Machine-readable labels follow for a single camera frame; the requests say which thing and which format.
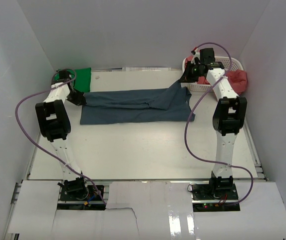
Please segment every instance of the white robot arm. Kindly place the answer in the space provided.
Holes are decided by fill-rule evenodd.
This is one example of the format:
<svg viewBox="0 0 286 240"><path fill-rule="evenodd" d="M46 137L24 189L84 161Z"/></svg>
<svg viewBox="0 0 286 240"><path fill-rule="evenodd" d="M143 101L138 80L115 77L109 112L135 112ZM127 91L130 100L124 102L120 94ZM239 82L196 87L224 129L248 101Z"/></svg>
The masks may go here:
<svg viewBox="0 0 286 240"><path fill-rule="evenodd" d="M62 83L71 80L69 71L63 70L57 74L59 74L59 80L52 81L51 85L51 88L54 89L51 90L43 102L36 104L36 115L41 134L49 140L57 156L62 159L66 165L69 165L72 169L81 173L68 141L67 135L71 131L71 126L64 107L64 102L68 100L78 106L85 104L86 101L83 97L83 93L75 90L72 83L62 85ZM71 172L66 165L60 164L64 180L71 181L78 177Z"/></svg>
<svg viewBox="0 0 286 240"><path fill-rule="evenodd" d="M194 57L184 67L185 64L184 73L179 80L181 83L194 83L199 77L205 76L214 85L225 74L224 66L221 62L216 62L212 48L200 50L200 60ZM235 189L230 165L237 134L244 125L247 100L235 93L226 76L213 90L218 100L213 116L213 127L217 134L216 161L227 164L216 163L212 170L209 185L211 193L217 193Z"/></svg>

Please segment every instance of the white wall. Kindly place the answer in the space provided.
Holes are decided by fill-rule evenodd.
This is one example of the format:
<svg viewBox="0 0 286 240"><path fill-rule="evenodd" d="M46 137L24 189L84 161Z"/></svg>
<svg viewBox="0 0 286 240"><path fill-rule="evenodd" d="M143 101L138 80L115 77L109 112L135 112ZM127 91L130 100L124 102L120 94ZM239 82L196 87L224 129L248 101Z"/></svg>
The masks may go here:
<svg viewBox="0 0 286 240"><path fill-rule="evenodd" d="M237 58L269 0L18 2L54 68L103 69L180 68L208 41Z"/></svg>
<svg viewBox="0 0 286 240"><path fill-rule="evenodd" d="M263 169L286 207L286 1L271 1L241 61L248 72L247 119Z"/></svg>
<svg viewBox="0 0 286 240"><path fill-rule="evenodd" d="M21 181L33 151L15 121L15 105L24 96L50 87L52 73L16 0L0 0L0 239L15 182ZM34 114L37 100L29 101L20 111L34 138L39 132Z"/></svg>

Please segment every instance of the white basket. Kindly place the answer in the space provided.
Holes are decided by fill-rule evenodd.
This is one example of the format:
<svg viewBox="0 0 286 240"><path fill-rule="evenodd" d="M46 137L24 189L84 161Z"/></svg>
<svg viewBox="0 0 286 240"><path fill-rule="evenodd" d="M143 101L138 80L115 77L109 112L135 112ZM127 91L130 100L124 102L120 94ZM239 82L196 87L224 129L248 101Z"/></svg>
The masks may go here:
<svg viewBox="0 0 286 240"><path fill-rule="evenodd" d="M182 65L183 72L185 70L185 59L183 60L183 65ZM230 64L229 64L229 58L227 56L216 56L215 59L217 62L222 62L225 69L229 68ZM237 69L244 70L243 66L237 59L232 57L232 62L233 62L233 66L232 66L231 71L236 71ZM210 87L211 86L209 84L197 84L196 82L187 84L187 88L190 91L194 91L194 92L206 92Z"/></svg>

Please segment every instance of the purple cable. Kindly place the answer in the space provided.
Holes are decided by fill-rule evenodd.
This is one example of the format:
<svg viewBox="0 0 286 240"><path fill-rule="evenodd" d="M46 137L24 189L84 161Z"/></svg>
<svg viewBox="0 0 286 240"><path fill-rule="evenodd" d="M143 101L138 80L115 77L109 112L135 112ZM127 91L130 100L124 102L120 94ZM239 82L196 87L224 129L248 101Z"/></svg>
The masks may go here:
<svg viewBox="0 0 286 240"><path fill-rule="evenodd" d="M207 44L212 44L212 45L216 45L216 46L219 46L221 47L228 55L228 58L229 58L229 61L230 61L230 66L229 66L229 69L218 79L217 82L215 82L200 98L199 100L197 101L197 103L195 104L195 106L193 107L191 113L189 114L188 116L188 119L187 119L187 122L186 122L186 126L185 126L185 131L184 131L184 141L185 141L185 146L186 146L186 149L187 151L190 153L190 155L192 155L194 158L202 161L202 162L206 162L206 163L211 163L211 164L222 164L222 165L226 165L228 166L227 163L225 162L221 162L221 161L211 161L211 160L206 160L206 159L203 159L203 158L200 158L198 156L196 156L195 154L192 153L192 151L189 149L188 147L188 144L187 144L187 128L188 128L188 125L192 119L192 115L195 111L195 109L197 108L197 106L199 105L199 103L201 102L201 100L203 100L203 98L206 96L207 93L209 93L222 79L223 77L232 69L232 65L233 65L233 62L232 62L232 57L231 55L229 54L229 52L227 51L226 48L224 48L223 46L221 46L220 44L217 44L217 43L214 43L214 42L206 42L206 43L203 43L203 44L200 44L198 47L196 47L195 49L198 49L199 47L203 46L203 45L207 45ZM246 172L249 173L249 175L251 176L251 186L249 188L249 191L248 193L242 198L240 199L238 202L233 202L231 203L231 205L236 205L236 204L239 204L241 203L242 201L244 201L248 196L249 194L251 193L252 189L253 189L253 185L254 185L254 177L252 175L252 173L245 167L243 166L235 166L235 165L229 165L230 167L232 168L235 168L235 169L243 169L245 170Z"/></svg>
<svg viewBox="0 0 286 240"><path fill-rule="evenodd" d="M49 90L40 91L40 92L38 92L38 93L34 93L34 94L32 94L32 95L29 95L29 96L23 98L21 101L19 101L19 103L16 105L16 108L15 108L15 118L16 118L16 121L17 121L17 124L18 124L19 128L22 130L22 132L24 133L24 135L27 137L27 139L28 139L34 146L36 146L37 148L41 149L43 152L45 152L46 154L50 155L51 157L53 157L53 158L59 160L59 161L60 161L62 164L64 164L71 172L75 173L76 175L78 175L78 176L80 176L80 177L83 177L83 178L89 180L89 181L93 184L93 187L94 187L95 190L97 191L97 193L98 193L99 197L102 199L103 203L106 205L106 202L104 201L104 198L102 197L100 190L98 190L98 188L97 188L97 186L95 185L95 183L93 182L93 180L90 179L89 177L87 177L87 176L81 174L81 173L78 173L78 172L75 171L73 168L71 168L69 165L67 165L67 163L64 162L62 159L60 159L58 156L55 156L54 154L50 153L48 150L44 149L44 148L41 147L37 142L35 142L35 141L28 135L28 133L27 133L26 130L24 129L24 127L23 127L23 125L22 125L22 123L21 123L21 121L19 120L19 117L18 117L18 108L19 108L19 106L20 106L25 100L30 99L30 98L32 98L32 97L34 97L34 96L40 95L40 94L42 94L42 93L44 94L44 93L50 92L50 91L52 91L53 89L59 88L59 87L65 85L65 84L68 84L68 83L74 81L74 80L76 79L76 71L73 70L73 69L70 69L70 70L72 70L72 71L74 72L74 78L73 78L73 79L71 79L71 80L69 80L69 81L66 81L66 82L64 82L64 83L62 83L62 84L60 84L60 85L58 85L57 87L53 87L53 88L51 88L51 89L49 89ZM52 80L55 78L56 75L57 75L57 72L52 76Z"/></svg>

